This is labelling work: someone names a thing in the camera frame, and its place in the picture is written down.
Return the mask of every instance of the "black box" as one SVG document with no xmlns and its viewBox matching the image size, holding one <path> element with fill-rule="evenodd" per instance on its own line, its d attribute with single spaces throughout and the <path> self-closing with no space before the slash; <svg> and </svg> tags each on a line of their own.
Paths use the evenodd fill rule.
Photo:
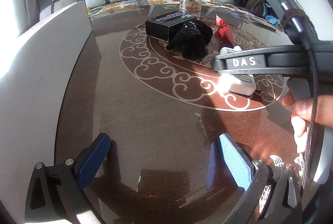
<svg viewBox="0 0 333 224">
<path fill-rule="evenodd" d="M 185 22 L 195 19 L 196 16 L 179 11 L 163 14 L 146 20 L 146 33 L 154 38 L 170 42 Z"/>
</svg>

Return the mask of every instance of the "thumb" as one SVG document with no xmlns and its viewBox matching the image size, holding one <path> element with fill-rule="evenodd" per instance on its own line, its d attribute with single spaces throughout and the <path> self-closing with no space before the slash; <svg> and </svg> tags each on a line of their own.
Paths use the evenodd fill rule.
<svg viewBox="0 0 333 224">
<path fill-rule="evenodd" d="M 310 121 L 312 112 L 312 98 L 295 103 L 294 112 L 306 121 Z M 316 123 L 333 127 L 333 95 L 318 97 Z"/>
</svg>

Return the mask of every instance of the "circular table pattern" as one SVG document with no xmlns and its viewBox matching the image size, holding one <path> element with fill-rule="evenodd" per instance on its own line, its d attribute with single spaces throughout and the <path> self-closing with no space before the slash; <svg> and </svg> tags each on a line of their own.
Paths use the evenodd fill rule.
<svg viewBox="0 0 333 224">
<path fill-rule="evenodd" d="M 190 61 L 167 52 L 168 44 L 146 35 L 145 24 L 133 28 L 123 38 L 119 52 L 124 66 L 147 86 L 174 99 L 205 108 L 223 111 L 250 111 L 264 108 L 279 99 L 285 85 L 280 75 L 254 75 L 256 91 L 252 96 L 219 92 L 219 75 L 210 67 L 210 60 L 225 46 L 216 29 L 216 20 L 199 17 L 213 29 L 207 46 L 208 55 Z M 242 50 L 265 47 L 242 28 L 228 24 L 235 44 Z"/>
</svg>

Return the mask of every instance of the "glass tabletop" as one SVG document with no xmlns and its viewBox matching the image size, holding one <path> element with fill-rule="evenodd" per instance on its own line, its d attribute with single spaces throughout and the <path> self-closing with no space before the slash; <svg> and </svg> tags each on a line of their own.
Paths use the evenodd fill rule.
<svg viewBox="0 0 333 224">
<path fill-rule="evenodd" d="M 93 17 L 69 80 L 55 163 L 75 158 L 101 132 L 111 137 L 110 153 L 85 189 L 106 223 L 222 223 L 244 191 L 219 153 L 217 139 L 226 132 L 252 158 L 289 162 L 301 175 L 291 109 L 281 105 L 285 79 L 255 76 L 258 90 L 246 97 L 221 93 L 223 80 L 210 68 L 229 44 L 216 31 L 216 15 L 243 49 L 290 45 L 287 35 L 244 12 L 203 7 L 192 14 L 214 35 L 208 56 L 193 62 L 145 34 L 146 19 L 178 9 L 150 5 Z"/>
</svg>

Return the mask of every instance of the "red wrapper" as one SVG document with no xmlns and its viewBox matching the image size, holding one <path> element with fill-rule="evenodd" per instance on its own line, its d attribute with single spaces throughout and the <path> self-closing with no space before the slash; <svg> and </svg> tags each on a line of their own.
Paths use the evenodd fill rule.
<svg viewBox="0 0 333 224">
<path fill-rule="evenodd" d="M 234 46 L 234 38 L 232 36 L 232 31 L 229 28 L 228 24 L 216 15 L 216 28 L 221 35 L 223 41 L 227 44 Z"/>
</svg>

